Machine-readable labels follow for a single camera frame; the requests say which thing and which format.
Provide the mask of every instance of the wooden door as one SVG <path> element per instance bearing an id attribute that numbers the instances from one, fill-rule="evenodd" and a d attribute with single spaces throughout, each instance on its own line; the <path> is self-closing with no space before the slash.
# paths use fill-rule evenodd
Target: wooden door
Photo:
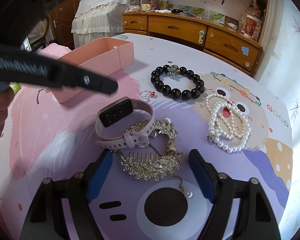
<path id="1" fill-rule="evenodd" d="M 71 27 L 78 6 L 79 0 L 66 0 L 55 7 L 49 15 L 52 33 L 57 43 L 71 50 L 74 50 Z"/>

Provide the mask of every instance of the screw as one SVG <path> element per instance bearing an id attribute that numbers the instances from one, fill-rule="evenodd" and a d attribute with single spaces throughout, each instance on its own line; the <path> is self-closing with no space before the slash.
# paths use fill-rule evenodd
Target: screw
<path id="1" fill-rule="evenodd" d="M 252 184 L 256 185 L 256 184 L 259 183 L 259 180 L 256 179 L 256 178 L 251 178 L 251 179 L 250 179 L 250 182 L 251 182 Z"/>
<path id="2" fill-rule="evenodd" d="M 45 178 L 43 179 L 43 184 L 49 184 L 51 182 L 51 179 L 50 178 Z"/>
<path id="3" fill-rule="evenodd" d="M 220 172 L 218 174 L 218 176 L 219 176 L 220 179 L 226 179 L 226 178 L 228 178 L 228 175 L 226 173 L 224 173 L 224 172 Z"/>
<path id="4" fill-rule="evenodd" d="M 75 175 L 74 175 L 74 177 L 76 178 L 76 179 L 82 179 L 83 178 L 83 172 L 77 172 Z"/>
<path id="5" fill-rule="evenodd" d="M 86 85 L 89 85 L 89 84 L 90 84 L 90 79 L 89 79 L 88 76 L 84 76 L 84 77 L 83 77 L 83 81 L 84 81 L 84 83 L 85 83 Z"/>

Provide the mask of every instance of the black bead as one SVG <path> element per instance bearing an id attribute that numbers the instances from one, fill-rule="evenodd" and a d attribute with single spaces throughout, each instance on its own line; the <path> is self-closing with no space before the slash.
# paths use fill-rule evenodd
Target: black bead
<path id="1" fill-rule="evenodd" d="M 189 100 L 189 99 L 191 99 L 191 97 L 192 97 L 192 94 L 191 94 L 191 92 L 189 91 L 189 90 L 183 90 L 183 92 L 181 93 L 181 98 L 182 98 L 182 100 Z"/>
<path id="2" fill-rule="evenodd" d="M 199 96 L 201 95 L 200 90 L 197 88 L 194 88 L 191 90 L 191 96 L 192 98 L 196 99 L 199 98 Z"/>
<path id="3" fill-rule="evenodd" d="M 170 96 L 172 99 L 179 99 L 181 96 L 181 91 L 177 88 L 174 88 L 171 90 Z"/>
<path id="4" fill-rule="evenodd" d="M 170 65 L 164 65 L 163 66 L 163 72 L 168 73 L 168 67 L 170 67 Z"/>
<path id="5" fill-rule="evenodd" d="M 157 67 L 155 70 L 160 72 L 160 75 L 163 73 L 163 67 Z"/>
<path id="6" fill-rule="evenodd" d="M 202 79 L 197 79 L 197 80 L 195 81 L 195 84 L 196 84 L 196 85 L 202 85 L 202 86 L 204 86 L 204 81 L 203 81 Z"/>
<path id="7" fill-rule="evenodd" d="M 196 88 L 200 91 L 201 94 L 204 92 L 204 86 L 203 85 L 197 85 Z"/>
<path id="8" fill-rule="evenodd" d="M 180 75 L 182 75 L 182 76 L 184 76 L 187 72 L 187 69 L 185 67 L 181 67 L 181 68 L 179 68 L 179 70 L 180 70 Z"/>
<path id="9" fill-rule="evenodd" d="M 192 70 L 187 70 L 187 72 L 186 72 L 186 77 L 187 77 L 188 79 L 191 79 L 193 74 L 194 74 L 194 72 L 193 72 Z"/>
<path id="10" fill-rule="evenodd" d="M 156 82 L 153 83 L 153 86 L 155 89 L 160 90 L 163 86 L 163 82 L 161 80 L 157 80 Z"/>
<path id="11" fill-rule="evenodd" d="M 191 77 L 191 80 L 193 82 L 195 82 L 196 80 L 200 79 L 200 76 L 198 74 L 193 74 L 192 77 Z"/>
<path id="12" fill-rule="evenodd" d="M 160 73 L 160 71 L 158 70 L 154 70 L 151 72 L 151 76 L 160 76 L 162 73 Z"/>
<path id="13" fill-rule="evenodd" d="M 168 85 L 163 85 L 162 88 L 161 88 L 161 93 L 164 95 L 164 96 L 167 96 L 168 94 L 170 94 L 171 92 L 171 87 L 168 86 Z"/>
<path id="14" fill-rule="evenodd" d="M 156 82 L 157 80 L 160 80 L 160 77 L 154 75 L 150 78 L 151 83 L 153 84 L 154 82 Z"/>

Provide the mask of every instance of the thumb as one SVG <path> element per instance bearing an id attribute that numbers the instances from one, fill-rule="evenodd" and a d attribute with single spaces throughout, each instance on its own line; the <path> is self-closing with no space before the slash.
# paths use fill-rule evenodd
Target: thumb
<path id="1" fill-rule="evenodd" d="M 13 90 L 11 87 L 3 93 L 0 93 L 0 111 L 7 110 L 13 100 Z"/>

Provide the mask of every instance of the wooden cabinet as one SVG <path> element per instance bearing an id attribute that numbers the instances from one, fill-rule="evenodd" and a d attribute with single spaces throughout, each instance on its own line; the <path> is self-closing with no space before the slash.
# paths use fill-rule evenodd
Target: wooden cabinet
<path id="1" fill-rule="evenodd" d="M 139 31 L 148 30 L 148 16 L 147 15 L 123 15 L 123 28 Z"/>
<path id="2" fill-rule="evenodd" d="M 239 31 L 212 21 L 175 14 L 125 13 L 123 28 L 125 33 L 158 33 L 177 38 L 188 42 L 188 46 L 195 44 L 197 49 L 250 76 L 257 72 L 257 60 L 262 50 L 260 44 L 247 39 Z"/>
<path id="3" fill-rule="evenodd" d="M 149 16 L 148 31 L 160 33 L 203 46 L 207 26 L 172 17 Z"/>
<path id="4" fill-rule="evenodd" d="M 205 49 L 215 52 L 250 71 L 259 56 L 251 44 L 224 31 L 209 27 Z"/>

